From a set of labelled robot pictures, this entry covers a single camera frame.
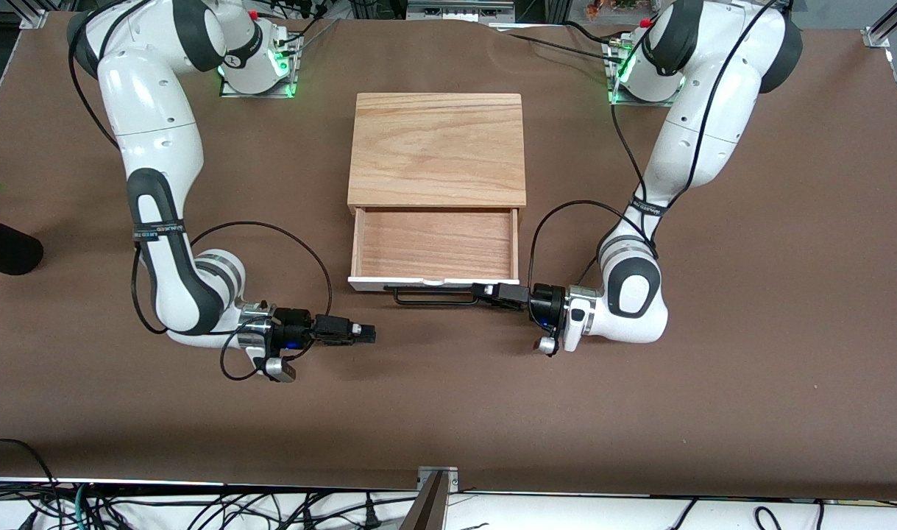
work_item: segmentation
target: wooden box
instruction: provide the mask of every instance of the wooden box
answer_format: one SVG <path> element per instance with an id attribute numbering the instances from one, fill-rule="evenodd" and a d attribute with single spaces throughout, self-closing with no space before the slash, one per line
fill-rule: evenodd
<path id="1" fill-rule="evenodd" d="M 362 93 L 347 204 L 350 284 L 519 283 L 519 94 Z"/>

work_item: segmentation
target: metal frame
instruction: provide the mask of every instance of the metal frame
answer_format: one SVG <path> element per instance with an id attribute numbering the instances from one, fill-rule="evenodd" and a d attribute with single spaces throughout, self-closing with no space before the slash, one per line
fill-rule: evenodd
<path id="1" fill-rule="evenodd" d="M 878 21 L 861 31 L 863 44 L 870 48 L 890 47 L 889 37 L 897 30 L 897 1 Z"/>
<path id="2" fill-rule="evenodd" d="M 38 29 L 46 23 L 50 11 L 75 10 L 75 0 L 7 0 L 20 17 L 20 29 Z"/>
<path id="3" fill-rule="evenodd" d="M 572 0 L 545 0 L 546 24 L 562 24 L 569 20 L 569 11 L 572 9 Z"/>
<path id="4" fill-rule="evenodd" d="M 419 467 L 419 496 L 399 530 L 444 530 L 448 495 L 458 491 L 457 467 Z"/>

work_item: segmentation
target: drawer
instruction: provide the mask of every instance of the drawer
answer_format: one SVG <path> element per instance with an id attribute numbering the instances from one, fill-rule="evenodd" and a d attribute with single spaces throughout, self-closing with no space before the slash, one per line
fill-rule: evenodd
<path id="1" fill-rule="evenodd" d="M 516 208 L 355 208 L 350 285 L 519 284 Z"/>

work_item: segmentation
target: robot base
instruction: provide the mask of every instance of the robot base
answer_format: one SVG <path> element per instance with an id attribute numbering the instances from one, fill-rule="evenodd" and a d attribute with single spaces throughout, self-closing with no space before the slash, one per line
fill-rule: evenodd
<path id="1" fill-rule="evenodd" d="M 285 40 L 288 37 L 288 30 L 284 26 L 277 26 L 276 38 L 280 40 Z M 294 39 L 290 43 L 286 44 L 284 50 L 288 53 L 287 57 L 274 57 L 274 67 L 277 70 L 280 70 L 284 73 L 286 71 L 286 76 L 277 82 L 274 87 L 270 88 L 270 90 L 264 91 L 263 93 L 257 94 L 249 94 L 249 93 L 240 93 L 235 88 L 230 86 L 229 83 L 226 82 L 225 77 L 222 73 L 222 69 L 219 69 L 219 77 L 221 80 L 221 84 L 219 86 L 219 96 L 220 97 L 253 97 L 253 98 L 266 98 L 266 99 L 287 99 L 294 97 L 294 93 L 297 91 L 297 72 L 301 68 L 301 51 L 304 49 L 304 37 L 298 37 Z"/>
<path id="2" fill-rule="evenodd" d="M 634 41 L 632 40 L 632 34 L 623 33 L 622 37 L 610 39 L 608 43 L 603 43 L 602 53 L 606 57 L 617 57 L 622 61 L 626 61 L 633 47 Z M 680 88 L 677 88 L 677 91 L 675 91 L 673 96 L 663 101 L 650 102 L 634 97 L 630 91 L 626 90 L 624 84 L 619 81 L 619 73 L 620 70 L 622 70 L 622 64 L 611 63 L 611 61 L 603 62 L 606 64 L 606 74 L 607 77 L 609 77 L 609 101 L 611 104 L 639 105 L 639 107 L 670 107 L 674 104 L 674 101 L 677 100 L 677 94 L 680 93 Z M 630 64 L 628 70 L 631 70 L 633 67 L 634 64 Z"/>

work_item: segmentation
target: black cylinder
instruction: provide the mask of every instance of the black cylinder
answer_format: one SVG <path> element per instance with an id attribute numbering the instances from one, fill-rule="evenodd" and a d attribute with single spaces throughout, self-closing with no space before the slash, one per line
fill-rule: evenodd
<path id="1" fill-rule="evenodd" d="M 0 272 L 25 275 L 42 259 L 39 239 L 0 224 Z"/>

